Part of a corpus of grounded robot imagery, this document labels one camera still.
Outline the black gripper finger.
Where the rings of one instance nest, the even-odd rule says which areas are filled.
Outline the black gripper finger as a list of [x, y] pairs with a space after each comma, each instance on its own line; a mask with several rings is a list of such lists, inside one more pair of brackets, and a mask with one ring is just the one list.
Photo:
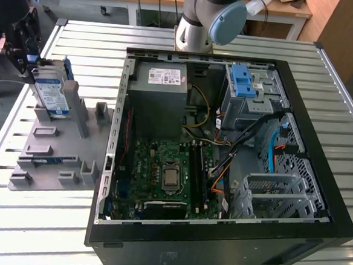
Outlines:
[[14, 25], [13, 45], [24, 54], [39, 56], [41, 27], [36, 7], [29, 7], [27, 15]]
[[14, 48], [6, 37], [0, 38], [0, 65], [10, 73], [15, 73], [26, 83], [34, 83], [33, 69], [36, 67], [34, 61], [30, 61], [21, 49]]

